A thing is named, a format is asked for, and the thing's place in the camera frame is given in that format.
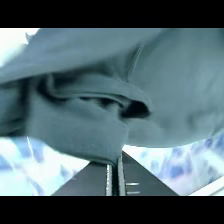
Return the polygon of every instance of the dark gray cloth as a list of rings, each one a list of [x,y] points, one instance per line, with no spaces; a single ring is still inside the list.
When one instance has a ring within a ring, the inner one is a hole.
[[[224,126],[223,29],[41,29],[0,70],[0,134],[116,163]]]

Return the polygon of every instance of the gray fabric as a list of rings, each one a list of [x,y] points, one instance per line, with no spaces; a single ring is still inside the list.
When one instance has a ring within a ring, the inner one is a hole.
[[[41,29],[0,70],[0,134],[104,163],[211,137],[223,56],[223,29]]]

